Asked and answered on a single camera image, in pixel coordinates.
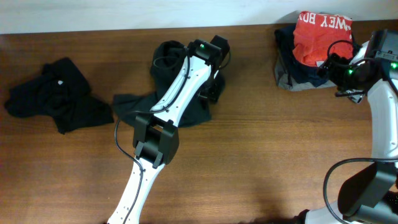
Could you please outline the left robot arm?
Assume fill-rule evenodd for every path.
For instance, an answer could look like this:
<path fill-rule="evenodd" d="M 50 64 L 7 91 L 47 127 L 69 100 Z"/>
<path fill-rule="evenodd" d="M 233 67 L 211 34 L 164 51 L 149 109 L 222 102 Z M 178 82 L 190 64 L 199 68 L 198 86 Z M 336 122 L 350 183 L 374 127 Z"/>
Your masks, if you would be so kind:
<path fill-rule="evenodd" d="M 149 111 L 135 112 L 134 155 L 129 156 L 134 164 L 109 224 L 139 223 L 155 179 L 177 152 L 178 126 L 188 104 L 195 97 L 218 100 L 219 72 L 230 60 L 228 40 L 220 35 L 209 42 L 190 42 L 183 48 L 182 66 L 165 95 Z"/>

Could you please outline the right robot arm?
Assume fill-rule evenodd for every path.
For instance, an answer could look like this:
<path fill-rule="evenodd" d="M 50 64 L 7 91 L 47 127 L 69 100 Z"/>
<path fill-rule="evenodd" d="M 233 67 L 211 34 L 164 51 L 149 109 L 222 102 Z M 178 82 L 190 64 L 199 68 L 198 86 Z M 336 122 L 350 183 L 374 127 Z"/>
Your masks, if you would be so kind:
<path fill-rule="evenodd" d="M 334 164 L 323 181 L 325 207 L 302 212 L 298 223 L 397 223 L 397 31 L 377 30 L 369 42 L 355 45 L 353 58 L 328 54 L 320 74 L 338 87 L 337 97 L 365 96 L 371 108 L 370 158 L 345 159 Z M 328 181 L 338 167 L 366 162 L 347 179 L 338 199 L 330 203 Z"/>

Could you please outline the dark green t-shirt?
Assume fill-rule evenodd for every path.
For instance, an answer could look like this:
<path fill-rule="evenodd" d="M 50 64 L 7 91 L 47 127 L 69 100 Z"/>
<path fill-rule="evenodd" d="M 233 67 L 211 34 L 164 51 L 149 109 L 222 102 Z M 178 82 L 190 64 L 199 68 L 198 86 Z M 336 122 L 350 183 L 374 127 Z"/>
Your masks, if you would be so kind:
<path fill-rule="evenodd" d="M 162 43 L 154 52 L 150 74 L 155 92 L 146 96 L 115 95 L 113 108 L 125 123 L 135 127 L 188 127 L 209 121 L 209 101 L 198 97 L 200 87 L 213 80 L 229 53 L 227 40 Z"/>

